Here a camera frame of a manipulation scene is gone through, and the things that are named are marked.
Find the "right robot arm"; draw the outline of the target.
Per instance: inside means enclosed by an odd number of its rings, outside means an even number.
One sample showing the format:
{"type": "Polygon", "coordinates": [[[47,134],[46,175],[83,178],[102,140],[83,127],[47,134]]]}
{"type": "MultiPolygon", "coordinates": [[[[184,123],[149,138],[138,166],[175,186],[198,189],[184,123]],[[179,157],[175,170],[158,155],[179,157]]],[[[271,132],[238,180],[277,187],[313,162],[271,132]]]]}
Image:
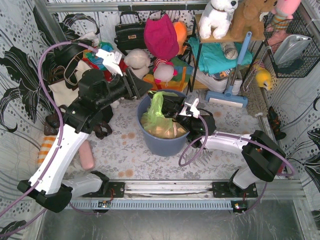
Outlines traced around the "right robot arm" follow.
{"type": "Polygon", "coordinates": [[[172,120],[188,132],[189,144],[199,151],[221,150],[241,155],[247,166],[236,170],[228,181],[212,184],[216,198],[240,198],[258,196],[254,192],[256,182],[270,183],[287,162],[284,152],[263,131],[252,134],[231,134],[216,130],[213,114],[205,115],[197,109],[199,100],[168,91],[150,91],[156,110],[163,120],[172,120]]]}

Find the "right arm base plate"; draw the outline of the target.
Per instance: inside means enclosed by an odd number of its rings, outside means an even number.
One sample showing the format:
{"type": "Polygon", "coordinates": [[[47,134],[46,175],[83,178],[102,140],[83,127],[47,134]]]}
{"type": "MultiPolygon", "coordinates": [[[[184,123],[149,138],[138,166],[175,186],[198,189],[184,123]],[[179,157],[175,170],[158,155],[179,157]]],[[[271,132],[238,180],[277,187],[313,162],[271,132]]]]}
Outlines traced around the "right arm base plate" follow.
{"type": "Polygon", "coordinates": [[[211,183],[213,196],[215,198],[257,198],[258,192],[255,183],[242,189],[235,184],[227,181],[216,181],[211,183]]]}

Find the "green trash bag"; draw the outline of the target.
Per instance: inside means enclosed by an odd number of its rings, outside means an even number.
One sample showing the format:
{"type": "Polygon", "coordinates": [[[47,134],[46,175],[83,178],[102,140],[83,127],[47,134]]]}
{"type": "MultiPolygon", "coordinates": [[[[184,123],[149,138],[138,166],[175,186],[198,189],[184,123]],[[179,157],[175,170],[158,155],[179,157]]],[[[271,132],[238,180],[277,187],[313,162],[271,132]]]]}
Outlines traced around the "green trash bag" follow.
{"type": "Polygon", "coordinates": [[[171,117],[165,117],[162,110],[165,97],[179,97],[177,93],[169,91],[154,91],[148,92],[150,103],[147,104],[147,110],[142,111],[139,122],[142,128],[150,135],[160,139],[175,139],[187,134],[188,131],[171,117]]]}

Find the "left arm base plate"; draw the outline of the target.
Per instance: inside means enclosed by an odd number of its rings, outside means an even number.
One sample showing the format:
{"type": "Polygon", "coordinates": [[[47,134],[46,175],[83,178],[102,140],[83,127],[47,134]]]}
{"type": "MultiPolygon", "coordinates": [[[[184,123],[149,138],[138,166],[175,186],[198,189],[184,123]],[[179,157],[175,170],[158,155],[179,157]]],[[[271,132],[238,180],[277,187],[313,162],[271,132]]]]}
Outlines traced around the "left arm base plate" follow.
{"type": "Polygon", "coordinates": [[[98,191],[82,195],[83,198],[123,198],[125,183],[109,181],[103,183],[98,191]]]}

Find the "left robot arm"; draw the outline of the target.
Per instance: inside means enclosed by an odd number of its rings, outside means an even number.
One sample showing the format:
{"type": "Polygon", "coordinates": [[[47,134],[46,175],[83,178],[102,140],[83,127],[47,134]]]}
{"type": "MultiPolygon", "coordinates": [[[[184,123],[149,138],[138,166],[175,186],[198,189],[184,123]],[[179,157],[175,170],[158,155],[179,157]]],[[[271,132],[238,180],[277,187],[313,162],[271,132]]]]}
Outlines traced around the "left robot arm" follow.
{"type": "Polygon", "coordinates": [[[54,213],[65,209],[73,198],[108,193],[110,179],[99,171],[72,180],[63,179],[65,172],[79,147],[103,121],[110,104],[120,98],[139,99],[152,87],[129,68],[110,82],[101,70],[86,70],[78,82],[78,97],[66,109],[51,149],[35,174],[19,182],[18,190],[54,213]]]}

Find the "blue trash bin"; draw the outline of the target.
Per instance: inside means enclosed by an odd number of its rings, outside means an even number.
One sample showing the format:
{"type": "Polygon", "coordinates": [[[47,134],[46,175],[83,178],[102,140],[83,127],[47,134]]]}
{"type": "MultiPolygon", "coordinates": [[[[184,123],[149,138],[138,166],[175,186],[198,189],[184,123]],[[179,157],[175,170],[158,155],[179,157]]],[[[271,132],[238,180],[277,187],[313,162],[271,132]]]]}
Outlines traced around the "blue trash bin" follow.
{"type": "Polygon", "coordinates": [[[184,147],[187,142],[187,136],[189,132],[186,132],[184,135],[172,139],[159,138],[149,134],[144,130],[140,120],[142,115],[147,112],[149,106],[151,105],[151,98],[146,95],[142,98],[140,103],[137,106],[136,110],[136,119],[140,130],[142,131],[143,139],[153,155],[161,157],[171,157],[178,154],[184,147]]]}

